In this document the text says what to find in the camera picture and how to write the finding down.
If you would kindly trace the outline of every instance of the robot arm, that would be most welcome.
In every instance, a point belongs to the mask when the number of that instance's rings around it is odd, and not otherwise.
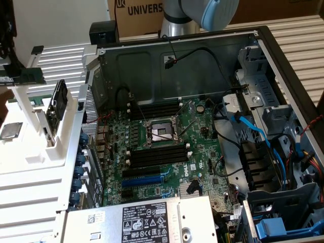
[[[222,30],[233,18],[238,3],[239,0],[165,0],[161,35],[193,34],[199,28]]]

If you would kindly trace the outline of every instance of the cardboard box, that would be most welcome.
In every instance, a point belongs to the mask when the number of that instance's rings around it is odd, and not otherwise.
[[[119,37],[157,33],[163,21],[163,0],[116,0]],[[108,0],[110,19],[115,19],[115,0]]]
[[[230,24],[316,15],[321,3],[322,0],[240,0]],[[114,0],[108,0],[111,19],[115,19],[114,4]],[[119,37],[157,33],[164,16],[163,0],[117,0],[116,13]]]
[[[316,15],[322,0],[240,0],[231,24]]]

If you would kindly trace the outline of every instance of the black box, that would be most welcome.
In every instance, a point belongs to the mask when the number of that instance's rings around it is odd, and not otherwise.
[[[92,45],[105,45],[108,43],[118,43],[118,29],[115,20],[92,23],[89,31]]]

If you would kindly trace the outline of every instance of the green circuit board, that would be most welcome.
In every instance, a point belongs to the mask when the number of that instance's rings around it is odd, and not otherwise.
[[[164,178],[163,184],[152,184],[144,186],[135,186],[131,188],[122,188],[122,171],[127,170],[126,150],[127,147],[137,145],[136,149],[147,149],[146,128],[143,126],[144,120],[130,121],[125,112],[114,114],[105,125],[108,129],[113,130],[110,143],[116,144],[117,153],[110,159],[110,154],[106,149],[104,152],[104,168],[105,168],[105,186],[103,205],[119,205],[141,199],[156,199],[161,197],[173,197],[179,195],[180,186],[182,184],[191,183],[197,179],[202,187],[202,194],[210,197],[211,205],[217,211],[229,212],[232,210],[230,200],[224,200],[224,193],[228,192],[228,183],[226,178],[220,178],[211,173],[208,166],[210,160],[213,167],[221,157],[221,149],[218,139],[212,139],[212,117],[211,108],[206,108],[203,114],[198,114],[196,108],[198,105],[204,105],[204,101],[199,99],[184,100],[187,102],[181,114],[179,115],[179,130],[185,129],[193,120],[196,122],[181,137],[183,141],[190,144],[192,156],[189,161],[184,163],[176,163],[161,166],[161,172],[169,173]],[[138,139],[134,141],[132,137],[133,129],[138,130]],[[207,136],[201,133],[201,128],[209,130]],[[164,141],[154,146],[170,145],[173,141]],[[225,173],[222,167],[217,171]],[[131,189],[134,196],[132,198],[122,198],[121,191]]]

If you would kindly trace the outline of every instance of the pcie slot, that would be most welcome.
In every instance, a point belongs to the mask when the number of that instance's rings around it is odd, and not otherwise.
[[[136,177],[136,176],[148,176],[148,175],[159,175],[161,174],[161,169],[159,167],[156,168],[143,168],[140,170],[126,170],[123,171],[122,177]]]
[[[133,187],[133,186],[143,186],[150,184],[161,184],[163,183],[163,176],[147,176],[143,178],[136,178],[130,180],[124,180],[121,182],[122,187]]]

